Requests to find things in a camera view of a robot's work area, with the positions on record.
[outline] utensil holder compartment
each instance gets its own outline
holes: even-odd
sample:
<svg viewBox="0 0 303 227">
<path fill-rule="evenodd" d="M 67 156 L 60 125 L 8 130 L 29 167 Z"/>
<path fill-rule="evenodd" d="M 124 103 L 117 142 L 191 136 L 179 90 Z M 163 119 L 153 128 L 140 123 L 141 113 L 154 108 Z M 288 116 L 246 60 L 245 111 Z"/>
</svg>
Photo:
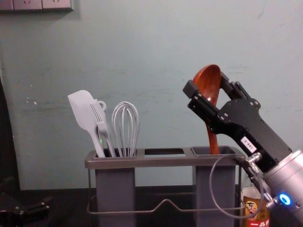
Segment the utensil holder compartment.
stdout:
<svg viewBox="0 0 303 227">
<path fill-rule="evenodd" d="M 209 174 L 219 157 L 244 155 L 236 148 L 220 147 L 220 151 L 220 155 L 209 155 L 209 147 L 137 149 L 135 157 L 115 158 L 98 158 L 96 152 L 92 151 L 85 160 L 85 167 L 89 169 L 89 188 L 90 170 L 95 170 L 97 212 L 88 205 L 88 213 L 97 216 L 98 227 L 136 227 L 141 214 L 156 215 L 163 206 L 170 206 L 177 213 L 191 214 L 196 227 L 234 227 L 236 221 L 223 215 L 214 206 L 209 192 Z M 214 194 L 223 208 L 240 205 L 240 199 L 235 201 L 234 196 L 236 165 L 232 159 L 224 158 L 218 163 L 213 175 Z M 193 167 L 193 191 L 190 192 L 192 207 L 179 207 L 168 193 L 157 199 L 151 196 L 154 199 L 151 204 L 154 206 L 138 210 L 135 205 L 135 168 L 166 166 Z M 238 176 L 240 184 L 241 171 Z"/>
</svg>

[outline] brown wooden spoon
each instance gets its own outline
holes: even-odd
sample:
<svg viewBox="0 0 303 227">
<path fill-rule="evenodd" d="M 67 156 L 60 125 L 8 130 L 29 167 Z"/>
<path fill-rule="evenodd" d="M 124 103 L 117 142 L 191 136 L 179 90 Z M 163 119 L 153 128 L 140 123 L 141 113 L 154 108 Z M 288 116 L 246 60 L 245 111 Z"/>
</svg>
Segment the brown wooden spoon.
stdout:
<svg viewBox="0 0 303 227">
<path fill-rule="evenodd" d="M 217 65 L 207 65 L 202 68 L 193 79 L 194 84 L 199 88 L 201 94 L 214 106 L 217 104 L 221 86 L 221 70 Z M 220 154 L 217 136 L 212 134 L 208 125 L 207 133 L 209 138 L 210 153 Z"/>
</svg>

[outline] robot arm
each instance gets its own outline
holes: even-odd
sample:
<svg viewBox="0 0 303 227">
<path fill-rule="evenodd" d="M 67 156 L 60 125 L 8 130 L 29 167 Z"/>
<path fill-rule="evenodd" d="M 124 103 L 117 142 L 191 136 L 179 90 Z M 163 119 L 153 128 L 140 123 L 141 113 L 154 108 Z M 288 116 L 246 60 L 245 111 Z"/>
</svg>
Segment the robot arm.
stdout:
<svg viewBox="0 0 303 227">
<path fill-rule="evenodd" d="M 248 160 L 237 161 L 242 162 L 242 166 L 250 166 L 251 170 L 257 165 L 264 173 L 263 179 L 274 197 L 265 193 L 265 198 L 269 201 L 267 207 L 282 204 L 303 225 L 302 152 L 292 152 L 262 120 L 259 101 L 251 98 L 239 82 L 229 82 L 222 73 L 221 88 L 231 99 L 221 109 L 203 97 L 192 80 L 187 82 L 183 92 L 191 99 L 188 107 L 214 134 L 231 137 L 249 156 Z M 253 180 L 253 183 L 259 188 L 258 182 Z"/>
</svg>

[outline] electrical outlet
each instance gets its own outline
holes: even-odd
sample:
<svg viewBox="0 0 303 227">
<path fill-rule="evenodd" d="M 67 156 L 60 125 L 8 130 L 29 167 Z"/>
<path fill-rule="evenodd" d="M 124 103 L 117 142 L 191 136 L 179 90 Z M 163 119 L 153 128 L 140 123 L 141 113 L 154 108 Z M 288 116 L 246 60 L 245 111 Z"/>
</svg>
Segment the electrical outlet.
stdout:
<svg viewBox="0 0 303 227">
<path fill-rule="evenodd" d="M 71 0 L 42 0 L 43 9 L 70 9 Z"/>
<path fill-rule="evenodd" d="M 13 9 L 13 0 L 0 0 L 0 11 Z"/>
<path fill-rule="evenodd" d="M 14 0 L 14 10 L 42 9 L 42 0 Z"/>
</svg>

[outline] white label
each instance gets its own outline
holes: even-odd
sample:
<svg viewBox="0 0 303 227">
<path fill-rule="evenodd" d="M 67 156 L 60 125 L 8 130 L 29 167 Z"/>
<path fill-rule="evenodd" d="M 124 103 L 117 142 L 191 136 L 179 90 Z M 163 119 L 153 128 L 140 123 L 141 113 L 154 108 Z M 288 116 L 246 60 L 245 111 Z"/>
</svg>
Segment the white label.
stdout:
<svg viewBox="0 0 303 227">
<path fill-rule="evenodd" d="M 257 148 L 250 142 L 250 140 L 246 136 L 241 139 L 241 142 L 246 146 L 248 150 L 250 150 L 251 153 L 257 150 Z"/>
</svg>

